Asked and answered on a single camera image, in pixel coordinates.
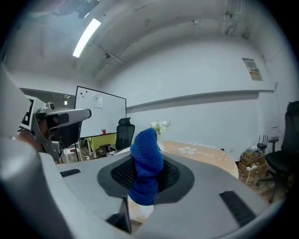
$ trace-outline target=black slot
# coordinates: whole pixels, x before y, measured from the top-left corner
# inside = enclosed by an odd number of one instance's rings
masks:
[[[256,216],[234,191],[219,194],[240,227],[245,226]]]
[[[71,169],[71,170],[67,170],[67,171],[63,171],[60,172],[62,177],[67,177],[67,176],[71,176],[77,173],[80,173],[81,171],[79,169]]]

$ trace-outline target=desk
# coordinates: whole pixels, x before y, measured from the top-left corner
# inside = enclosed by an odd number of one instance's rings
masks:
[[[167,153],[212,164],[239,179],[239,171],[235,161],[221,149],[182,141],[163,141],[163,145],[164,151]]]
[[[92,150],[94,158],[97,158],[96,150],[99,148],[99,146],[104,144],[114,145],[116,143],[116,134],[105,134],[85,139],[87,140],[88,144],[89,156],[92,156]]]

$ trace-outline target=ceiling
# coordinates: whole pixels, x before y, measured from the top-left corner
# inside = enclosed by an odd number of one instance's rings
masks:
[[[255,6],[245,0],[101,0],[84,19],[76,13],[25,18],[8,41],[7,65],[10,70],[51,68],[55,74],[75,70],[101,81],[165,42],[226,36],[230,28],[231,37],[244,37],[254,12]],[[101,26],[80,58],[73,57],[93,18]]]

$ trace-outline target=office chair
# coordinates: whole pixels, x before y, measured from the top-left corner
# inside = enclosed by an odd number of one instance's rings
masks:
[[[267,171],[266,176],[271,174],[272,177],[260,179],[260,182],[275,182],[272,196],[269,203],[273,202],[275,193],[280,186],[285,186],[288,190],[287,179],[292,174],[292,169],[299,157],[299,101],[289,103],[285,113],[285,136],[281,150],[275,152],[275,143],[278,138],[270,139],[268,142],[273,143],[272,153],[266,155],[267,163],[276,171],[275,173]]]
[[[135,131],[135,125],[130,123],[130,118],[122,118],[118,121],[116,128],[116,143],[115,148],[117,152],[128,148],[132,144],[132,139]],[[109,146],[111,144],[105,144],[99,146],[99,148],[105,148],[106,152],[109,152]]]

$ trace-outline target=ceiling light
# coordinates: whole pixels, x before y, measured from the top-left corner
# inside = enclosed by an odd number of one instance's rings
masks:
[[[93,35],[93,33],[95,32],[95,30],[101,25],[101,23],[96,20],[93,19],[88,27],[85,29],[83,35],[81,36],[75,50],[73,53],[73,56],[75,57],[79,57],[83,48],[85,47],[86,43],[88,42],[89,38]]]

